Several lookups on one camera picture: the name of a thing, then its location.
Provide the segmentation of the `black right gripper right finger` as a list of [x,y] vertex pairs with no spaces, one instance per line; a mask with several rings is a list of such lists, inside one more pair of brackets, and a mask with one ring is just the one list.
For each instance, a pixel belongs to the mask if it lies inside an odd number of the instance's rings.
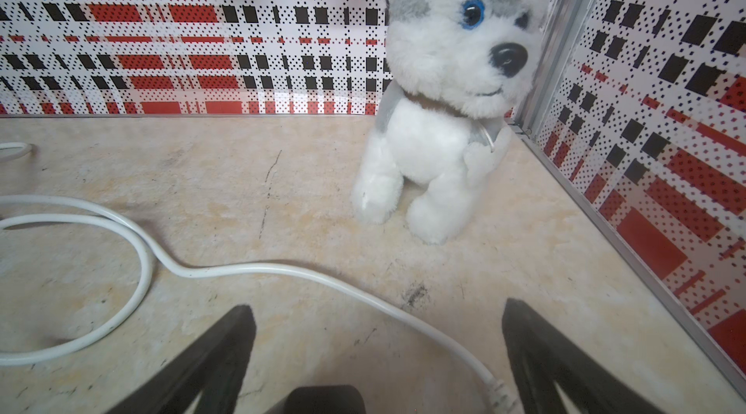
[[502,332],[526,413],[565,413],[565,393],[582,413],[659,413],[527,303],[509,299]]

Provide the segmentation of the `black power strip with cord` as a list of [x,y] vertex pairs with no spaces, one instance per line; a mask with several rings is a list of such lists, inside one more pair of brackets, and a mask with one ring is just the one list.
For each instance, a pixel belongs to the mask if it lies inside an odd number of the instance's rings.
[[185,266],[172,258],[171,255],[167,253],[165,249],[137,223],[102,205],[87,202],[86,200],[77,200],[77,198],[37,195],[3,196],[1,198],[1,203],[3,205],[51,204],[85,210],[85,212],[87,212],[85,215],[43,213],[9,217],[1,221],[1,228],[7,230],[11,227],[48,223],[93,226],[115,233],[128,241],[134,248],[140,262],[140,279],[137,287],[124,307],[112,318],[84,336],[51,348],[31,352],[3,353],[1,355],[1,365],[3,365],[3,367],[35,365],[57,359],[81,351],[105,338],[105,336],[108,336],[108,334],[116,330],[116,328],[125,322],[145,299],[146,294],[151,287],[153,271],[155,270],[155,265],[153,263],[159,262],[172,273],[188,279],[217,278],[248,274],[272,274],[304,279],[334,289],[335,291],[379,310],[390,318],[410,327],[423,336],[428,337],[465,363],[484,384],[491,413],[522,413],[524,411],[522,402],[507,386],[507,384],[495,377],[495,375],[493,375],[493,373],[491,373],[491,371],[481,361],[479,361],[464,346],[456,342],[456,340],[410,313],[361,289],[357,289],[340,279],[309,270],[309,268],[303,268],[302,266],[289,266],[288,264],[263,262],[228,264],[227,266],[207,266],[207,268],[191,268],[190,266]]

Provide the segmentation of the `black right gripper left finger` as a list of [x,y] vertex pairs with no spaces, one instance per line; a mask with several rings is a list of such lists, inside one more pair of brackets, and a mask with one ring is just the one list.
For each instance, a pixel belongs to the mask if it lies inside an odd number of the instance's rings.
[[232,413],[241,391],[256,322],[237,305],[151,380],[112,407],[112,413]]

